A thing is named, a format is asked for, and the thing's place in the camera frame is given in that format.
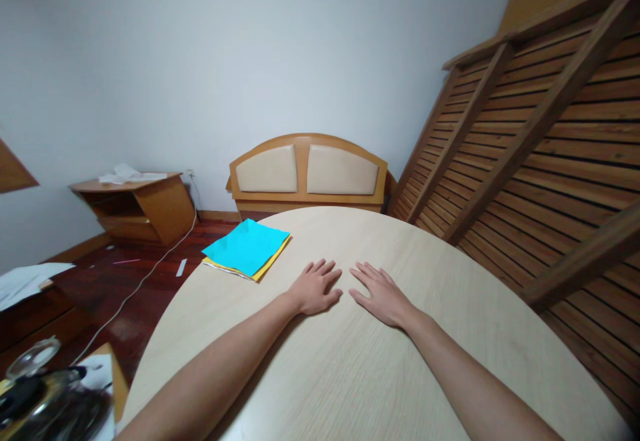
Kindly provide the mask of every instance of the white paper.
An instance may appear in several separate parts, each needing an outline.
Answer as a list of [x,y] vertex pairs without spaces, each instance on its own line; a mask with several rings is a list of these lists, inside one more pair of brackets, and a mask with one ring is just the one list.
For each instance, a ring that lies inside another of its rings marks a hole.
[[167,173],[141,173],[133,169],[130,165],[120,163],[113,168],[115,173],[106,173],[98,177],[102,184],[122,185],[128,182],[159,181],[167,179]]
[[182,276],[182,273],[185,271],[185,264],[187,264],[187,260],[180,261],[180,266],[178,266],[178,272],[175,274],[176,278]]
[[38,294],[44,281],[74,267],[75,264],[69,263],[44,263],[15,268],[3,274],[0,276],[0,311]]
[[[82,379],[81,383],[94,390],[101,390],[109,383],[113,382],[113,371],[111,370],[111,355],[96,354],[89,356],[84,361],[78,363],[78,366],[87,367],[87,375]],[[107,392],[113,399],[113,385],[107,388]],[[115,414],[113,413],[113,403],[107,415],[102,429],[96,433],[92,441],[111,441],[115,437]]]

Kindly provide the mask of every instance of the white cable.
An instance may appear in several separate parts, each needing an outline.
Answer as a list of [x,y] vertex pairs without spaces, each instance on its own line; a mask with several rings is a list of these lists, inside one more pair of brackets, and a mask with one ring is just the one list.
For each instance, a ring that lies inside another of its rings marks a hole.
[[122,301],[122,304],[120,305],[120,307],[118,308],[118,310],[115,312],[115,314],[114,314],[113,316],[111,316],[111,318],[109,319],[109,321],[105,322],[105,323],[100,327],[100,329],[98,329],[98,330],[96,331],[96,333],[95,333],[95,334],[93,335],[93,337],[91,338],[91,341],[89,341],[89,344],[87,344],[87,347],[86,347],[86,348],[85,348],[85,349],[80,353],[80,356],[78,356],[77,358],[75,358],[75,359],[74,359],[74,361],[71,363],[71,365],[72,365],[72,366],[73,366],[74,364],[76,364],[80,359],[82,359],[82,357],[85,355],[85,352],[87,352],[87,350],[91,347],[91,345],[93,344],[93,342],[95,341],[95,339],[98,337],[98,334],[100,334],[100,333],[102,332],[102,330],[103,330],[104,328],[106,328],[106,327],[109,325],[109,323],[110,323],[111,321],[113,321],[113,320],[118,316],[118,314],[120,314],[120,311],[122,311],[122,308],[124,308],[124,307],[125,307],[125,304],[127,303],[127,301],[129,301],[129,300],[133,297],[133,295],[134,295],[134,294],[136,294],[136,293],[140,290],[140,288],[142,288],[142,283],[143,283],[143,282],[144,282],[144,281],[145,281],[145,280],[146,280],[146,279],[147,279],[151,274],[153,274],[153,272],[155,271],[155,268],[158,266],[158,264],[160,264],[160,263],[161,263],[161,262],[162,262],[162,261],[167,257],[167,254],[169,254],[169,253],[170,253],[171,251],[173,251],[175,248],[177,248],[178,246],[180,246],[180,243],[181,243],[182,241],[184,241],[185,239],[187,239],[187,236],[188,236],[189,234],[191,234],[191,231],[193,231],[193,228],[194,228],[194,226],[195,226],[195,220],[198,218],[198,210],[196,209],[196,207],[195,207],[195,206],[193,206],[193,210],[195,211],[195,215],[193,216],[193,223],[191,223],[191,229],[189,230],[189,232],[187,232],[187,233],[185,234],[185,237],[184,237],[184,238],[182,238],[181,240],[179,240],[179,241],[178,241],[178,243],[177,243],[175,246],[173,246],[169,251],[165,252],[165,255],[164,255],[162,258],[160,258],[160,260],[159,260],[159,261],[158,261],[158,262],[157,262],[157,263],[156,263],[156,264],[151,268],[151,271],[149,271],[149,273],[148,273],[144,278],[142,278],[142,280],[140,281],[140,284],[138,284],[138,287],[137,287],[137,288],[135,288],[135,290],[134,290],[131,294],[129,294],[129,295],[128,295],[128,296],[127,296],[127,297]]

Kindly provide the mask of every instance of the baseboard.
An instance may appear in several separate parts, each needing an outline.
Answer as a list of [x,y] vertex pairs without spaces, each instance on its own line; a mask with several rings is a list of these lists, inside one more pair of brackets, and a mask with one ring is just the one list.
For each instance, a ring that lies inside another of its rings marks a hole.
[[198,211],[200,219],[210,219],[212,221],[241,221],[240,213],[237,211]]
[[60,254],[50,257],[44,262],[74,262],[75,260],[82,258],[85,254],[89,254],[90,252],[102,248],[109,243],[111,243],[109,234],[98,234],[97,236],[93,236],[91,239],[83,241],[80,244],[76,244],[66,251],[62,251]]

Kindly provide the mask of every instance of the beige upholstered panel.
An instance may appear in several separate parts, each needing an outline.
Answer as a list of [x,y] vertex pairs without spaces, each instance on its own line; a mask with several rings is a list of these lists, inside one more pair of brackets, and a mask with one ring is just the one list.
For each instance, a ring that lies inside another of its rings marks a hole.
[[256,154],[235,168],[244,192],[298,192],[295,146],[276,147]]
[[312,145],[307,168],[307,193],[371,195],[378,166],[336,147]]

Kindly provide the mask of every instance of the wooden nightstand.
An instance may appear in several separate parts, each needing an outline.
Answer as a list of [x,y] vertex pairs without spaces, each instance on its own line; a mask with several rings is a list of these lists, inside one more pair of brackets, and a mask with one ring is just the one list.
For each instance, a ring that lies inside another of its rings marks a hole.
[[89,204],[112,238],[167,246],[189,231],[195,215],[181,174],[123,185],[93,179],[70,188]]

